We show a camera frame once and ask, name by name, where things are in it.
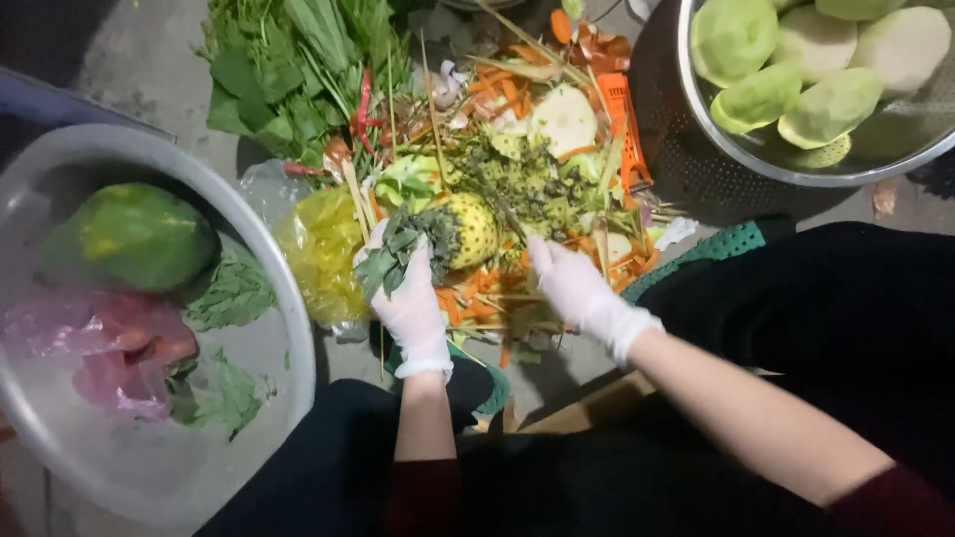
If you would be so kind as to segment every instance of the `black pants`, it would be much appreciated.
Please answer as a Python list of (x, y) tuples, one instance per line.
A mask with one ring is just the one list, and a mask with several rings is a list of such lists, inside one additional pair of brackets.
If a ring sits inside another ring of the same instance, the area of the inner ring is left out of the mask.
[[(682, 269), (641, 304), (675, 335), (785, 374), (772, 381), (955, 498), (952, 268), (955, 238), (839, 224)], [(332, 383), (200, 534), (377, 532), (398, 405), (369, 384)], [(459, 458), (476, 533), (839, 531), (716, 452), (659, 396), (612, 429), (465, 439)]]

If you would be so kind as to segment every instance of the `forearm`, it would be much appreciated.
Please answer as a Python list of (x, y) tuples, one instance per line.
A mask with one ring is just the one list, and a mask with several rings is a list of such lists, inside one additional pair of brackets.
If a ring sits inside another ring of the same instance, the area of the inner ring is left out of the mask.
[(816, 505), (828, 505), (894, 464), (805, 401), (676, 337), (646, 330), (628, 358), (714, 442)]
[(456, 457), (444, 374), (427, 371), (405, 378), (394, 460), (440, 461)]

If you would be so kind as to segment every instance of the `hand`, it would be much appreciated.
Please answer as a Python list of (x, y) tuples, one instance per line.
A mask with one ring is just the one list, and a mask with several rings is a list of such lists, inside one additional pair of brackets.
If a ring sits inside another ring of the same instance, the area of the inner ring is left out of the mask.
[(626, 366), (630, 344), (646, 327), (662, 329), (660, 319), (617, 296), (588, 256), (537, 235), (527, 238), (527, 250), (554, 312), (606, 345), (619, 366)]
[[(352, 266), (368, 257), (369, 248), (381, 247), (381, 236), (387, 223), (388, 219), (385, 219), (374, 227), (368, 243), (355, 254)], [(394, 290), (391, 300), (379, 289), (371, 298), (370, 306), (394, 342), (401, 347), (404, 363), (394, 375), (406, 378), (422, 371), (440, 371), (447, 383), (454, 364), (448, 353), (444, 318), (431, 285), (430, 258), (428, 241), (421, 237), (408, 263), (405, 281)]]

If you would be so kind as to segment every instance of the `yellow plastic bag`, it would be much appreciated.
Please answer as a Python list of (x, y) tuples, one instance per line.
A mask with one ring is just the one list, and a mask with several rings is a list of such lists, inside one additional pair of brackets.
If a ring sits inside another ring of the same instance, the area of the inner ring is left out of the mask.
[(347, 188), (314, 192), (272, 227), (305, 298), (308, 316), (320, 325), (369, 318), (351, 258), (362, 246)]

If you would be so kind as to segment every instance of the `pink plastic bag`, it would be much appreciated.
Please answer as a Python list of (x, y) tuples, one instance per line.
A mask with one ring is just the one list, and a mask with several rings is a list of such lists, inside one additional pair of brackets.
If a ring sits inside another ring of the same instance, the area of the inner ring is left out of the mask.
[(177, 308), (139, 294), (59, 293), (16, 306), (3, 321), (11, 360), (80, 360), (76, 391), (120, 416), (168, 418), (165, 367), (197, 350)]

